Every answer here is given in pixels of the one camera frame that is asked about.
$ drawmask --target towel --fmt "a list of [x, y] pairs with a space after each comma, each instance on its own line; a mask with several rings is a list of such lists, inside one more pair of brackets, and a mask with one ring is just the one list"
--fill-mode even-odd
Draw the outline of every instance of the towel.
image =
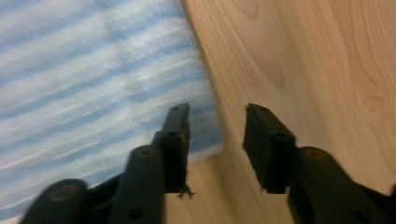
[[179, 0], [0, 2], [0, 222], [65, 178], [121, 173], [190, 103], [189, 161], [221, 151], [213, 94]]

